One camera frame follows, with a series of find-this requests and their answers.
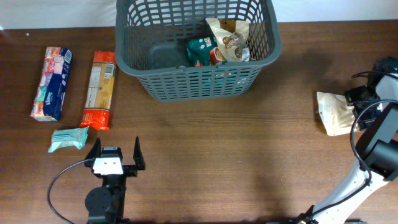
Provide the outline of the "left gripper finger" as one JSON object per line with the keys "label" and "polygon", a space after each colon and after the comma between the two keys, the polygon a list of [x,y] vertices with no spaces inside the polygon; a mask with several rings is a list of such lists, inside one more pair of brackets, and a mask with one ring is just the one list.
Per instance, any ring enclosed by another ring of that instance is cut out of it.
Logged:
{"label": "left gripper finger", "polygon": [[100,155],[101,155],[101,141],[100,138],[96,138],[93,147],[85,157],[85,162],[84,162],[85,167],[92,167],[95,162],[95,159],[100,157]]}
{"label": "left gripper finger", "polygon": [[135,143],[134,143],[133,159],[135,162],[136,170],[145,170],[146,169],[146,163],[144,161],[144,158],[143,158],[143,155],[141,152],[141,147],[140,147],[140,142],[139,142],[138,136],[136,137]]}

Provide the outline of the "beige paper pouch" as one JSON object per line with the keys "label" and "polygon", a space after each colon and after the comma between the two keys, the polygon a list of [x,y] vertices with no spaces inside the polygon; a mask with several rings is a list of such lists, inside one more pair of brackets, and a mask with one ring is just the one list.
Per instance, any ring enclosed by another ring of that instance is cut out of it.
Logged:
{"label": "beige paper pouch", "polygon": [[343,95],[317,92],[318,112],[329,136],[349,134],[355,121],[353,106]]}

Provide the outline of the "orange pasta package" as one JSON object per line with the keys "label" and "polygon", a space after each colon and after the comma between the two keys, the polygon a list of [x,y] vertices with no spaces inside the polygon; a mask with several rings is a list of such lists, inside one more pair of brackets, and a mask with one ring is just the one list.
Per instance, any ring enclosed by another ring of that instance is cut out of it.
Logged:
{"label": "orange pasta package", "polygon": [[81,128],[109,130],[109,117],[116,76],[114,52],[96,51],[90,73]]}

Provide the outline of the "green Nescafe coffee bag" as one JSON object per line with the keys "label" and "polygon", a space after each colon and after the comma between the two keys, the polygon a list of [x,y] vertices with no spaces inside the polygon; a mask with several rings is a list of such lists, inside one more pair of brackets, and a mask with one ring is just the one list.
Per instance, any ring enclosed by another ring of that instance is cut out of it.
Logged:
{"label": "green Nescafe coffee bag", "polygon": [[220,63],[213,63],[210,60],[210,52],[217,46],[214,36],[200,37],[198,39],[189,40],[185,48],[191,66],[206,67],[211,66],[213,71],[192,72],[186,78],[191,91],[199,95],[208,96],[211,93],[221,95],[222,79],[224,73],[218,69]]}

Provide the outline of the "beige chocolate snack bag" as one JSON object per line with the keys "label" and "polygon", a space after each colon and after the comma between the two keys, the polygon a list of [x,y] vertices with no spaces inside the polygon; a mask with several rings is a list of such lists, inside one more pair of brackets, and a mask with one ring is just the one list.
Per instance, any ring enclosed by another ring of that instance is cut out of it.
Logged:
{"label": "beige chocolate snack bag", "polygon": [[213,63],[248,62],[251,55],[246,41],[249,38],[247,21],[206,18],[217,43],[210,52]]}

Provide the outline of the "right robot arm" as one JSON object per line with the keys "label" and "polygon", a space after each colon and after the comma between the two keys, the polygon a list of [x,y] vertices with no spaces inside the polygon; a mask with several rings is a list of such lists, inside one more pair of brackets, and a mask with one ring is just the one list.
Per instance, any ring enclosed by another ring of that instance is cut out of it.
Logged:
{"label": "right robot arm", "polygon": [[397,59],[381,58],[355,77],[367,83],[343,95],[317,93],[327,135],[349,134],[354,163],[329,196],[293,223],[346,223],[372,193],[397,178]]}

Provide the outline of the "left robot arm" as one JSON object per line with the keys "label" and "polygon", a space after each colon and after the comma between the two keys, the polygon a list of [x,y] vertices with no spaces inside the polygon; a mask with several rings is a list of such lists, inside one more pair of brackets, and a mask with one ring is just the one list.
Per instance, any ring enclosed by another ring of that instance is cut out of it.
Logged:
{"label": "left robot arm", "polygon": [[146,164],[141,152],[139,138],[135,139],[134,163],[122,164],[123,154],[120,147],[101,148],[100,139],[96,139],[86,156],[85,167],[102,180],[102,186],[91,190],[85,199],[88,211],[88,223],[131,223],[124,217],[126,180],[137,177],[139,170],[145,170]]}

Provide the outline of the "teal wet wipes pack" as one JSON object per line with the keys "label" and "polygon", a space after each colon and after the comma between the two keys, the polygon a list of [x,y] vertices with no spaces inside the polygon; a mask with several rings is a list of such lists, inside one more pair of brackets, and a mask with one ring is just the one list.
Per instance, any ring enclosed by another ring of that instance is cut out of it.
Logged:
{"label": "teal wet wipes pack", "polygon": [[82,149],[88,137],[88,127],[55,130],[52,134],[51,145],[48,153],[53,153],[57,149],[63,147],[75,146],[77,149]]}

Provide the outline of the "blue Kleenex tissue pack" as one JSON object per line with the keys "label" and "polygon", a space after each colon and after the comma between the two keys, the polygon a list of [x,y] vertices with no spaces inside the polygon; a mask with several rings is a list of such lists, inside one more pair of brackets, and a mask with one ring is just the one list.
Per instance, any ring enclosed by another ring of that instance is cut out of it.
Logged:
{"label": "blue Kleenex tissue pack", "polygon": [[35,120],[60,120],[72,58],[73,53],[68,48],[46,48],[40,83],[30,114]]}

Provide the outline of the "grey plastic basket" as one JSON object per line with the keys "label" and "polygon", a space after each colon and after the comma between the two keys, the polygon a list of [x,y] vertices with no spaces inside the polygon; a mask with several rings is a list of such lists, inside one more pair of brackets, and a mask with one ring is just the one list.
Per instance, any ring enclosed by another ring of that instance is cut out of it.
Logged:
{"label": "grey plastic basket", "polygon": [[[282,51],[271,0],[118,0],[116,11],[117,65],[162,102],[241,95]],[[186,43],[211,37],[209,17],[249,22],[250,61],[193,64]]]}

